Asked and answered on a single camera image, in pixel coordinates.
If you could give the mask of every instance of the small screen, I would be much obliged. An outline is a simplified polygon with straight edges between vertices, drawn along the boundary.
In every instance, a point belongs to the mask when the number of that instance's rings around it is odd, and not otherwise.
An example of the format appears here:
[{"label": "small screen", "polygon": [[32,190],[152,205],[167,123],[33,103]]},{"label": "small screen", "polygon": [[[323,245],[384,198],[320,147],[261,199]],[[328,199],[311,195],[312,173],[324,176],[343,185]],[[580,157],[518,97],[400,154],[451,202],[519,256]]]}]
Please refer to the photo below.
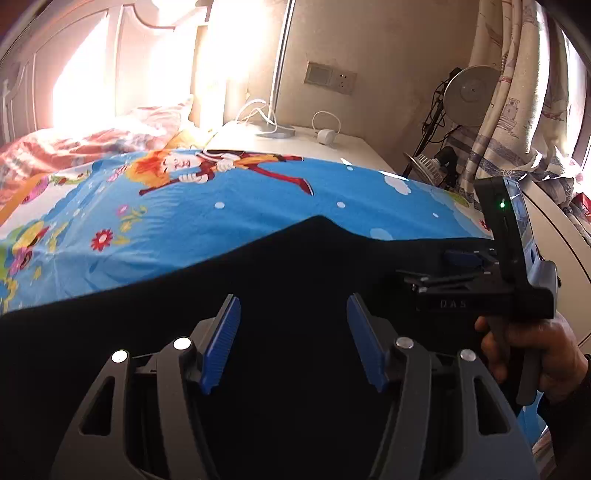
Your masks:
[{"label": "small screen", "polygon": [[529,244],[534,240],[534,233],[531,230],[530,217],[527,215],[527,208],[525,200],[519,188],[519,184],[515,180],[505,179],[505,187],[511,198],[511,205],[519,227],[519,234],[521,235],[521,245],[525,250]]}]

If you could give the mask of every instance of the handheld data collection device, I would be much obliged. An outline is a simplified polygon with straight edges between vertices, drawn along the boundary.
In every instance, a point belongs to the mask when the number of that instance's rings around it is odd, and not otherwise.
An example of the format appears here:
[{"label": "handheld data collection device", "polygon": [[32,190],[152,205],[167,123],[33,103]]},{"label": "handheld data collection device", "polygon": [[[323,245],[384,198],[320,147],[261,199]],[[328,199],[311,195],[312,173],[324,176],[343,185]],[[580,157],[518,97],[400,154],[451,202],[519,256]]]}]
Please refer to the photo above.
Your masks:
[{"label": "handheld data collection device", "polygon": [[[504,177],[477,180],[474,184],[485,222],[492,230],[495,248],[445,255],[475,260],[472,273],[452,277],[413,279],[417,309],[424,312],[461,310],[488,318],[504,355],[509,346],[503,337],[506,322],[551,319],[556,313],[556,265],[544,260],[535,244],[530,218],[519,184]],[[540,352],[524,352],[516,401],[530,405],[540,376]]]}]

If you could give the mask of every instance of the wooden headboard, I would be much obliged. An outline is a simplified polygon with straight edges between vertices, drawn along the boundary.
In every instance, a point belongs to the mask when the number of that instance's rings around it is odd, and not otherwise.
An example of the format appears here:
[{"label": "wooden headboard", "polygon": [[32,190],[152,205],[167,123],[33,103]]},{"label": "wooden headboard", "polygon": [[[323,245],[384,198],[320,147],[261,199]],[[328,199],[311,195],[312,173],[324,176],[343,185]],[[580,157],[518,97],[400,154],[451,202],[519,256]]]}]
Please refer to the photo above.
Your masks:
[{"label": "wooden headboard", "polygon": [[53,0],[0,63],[0,145],[190,93],[194,0]]}]

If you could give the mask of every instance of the sunlight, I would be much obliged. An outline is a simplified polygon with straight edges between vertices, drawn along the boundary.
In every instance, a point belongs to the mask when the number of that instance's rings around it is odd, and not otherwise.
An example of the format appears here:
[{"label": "sunlight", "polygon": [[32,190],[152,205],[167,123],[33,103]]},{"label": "sunlight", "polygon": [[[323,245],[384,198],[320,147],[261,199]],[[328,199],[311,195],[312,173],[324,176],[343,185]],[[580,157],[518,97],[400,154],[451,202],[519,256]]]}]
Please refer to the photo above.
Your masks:
[{"label": "sunlight", "polygon": [[[194,0],[151,0],[151,2],[158,8],[158,25],[173,25],[188,12],[195,9]],[[205,12],[202,15],[202,21],[204,20]]]},{"label": "sunlight", "polygon": [[240,81],[259,66],[264,43],[277,43],[276,35],[269,38],[268,8],[262,0],[214,2],[207,32],[208,65],[213,71]]},{"label": "sunlight", "polygon": [[164,30],[150,48],[148,71],[143,80],[154,105],[174,105],[187,97],[193,68],[191,60],[195,48],[196,20],[187,20],[174,32]]},{"label": "sunlight", "polygon": [[105,46],[108,17],[88,37],[64,67],[53,87],[53,125],[86,129],[113,116],[105,89]]}]

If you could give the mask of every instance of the red flower print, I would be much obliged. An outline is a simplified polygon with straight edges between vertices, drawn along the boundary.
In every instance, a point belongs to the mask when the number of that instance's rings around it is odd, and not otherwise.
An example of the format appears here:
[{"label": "red flower print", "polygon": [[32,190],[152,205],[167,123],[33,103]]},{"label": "red flower print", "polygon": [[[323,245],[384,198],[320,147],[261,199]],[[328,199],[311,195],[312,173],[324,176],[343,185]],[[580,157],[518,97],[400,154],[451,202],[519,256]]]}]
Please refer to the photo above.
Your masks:
[{"label": "red flower print", "polygon": [[90,247],[93,250],[102,252],[104,247],[108,247],[113,240],[113,232],[111,229],[101,230],[96,233],[96,236],[90,241]]}]

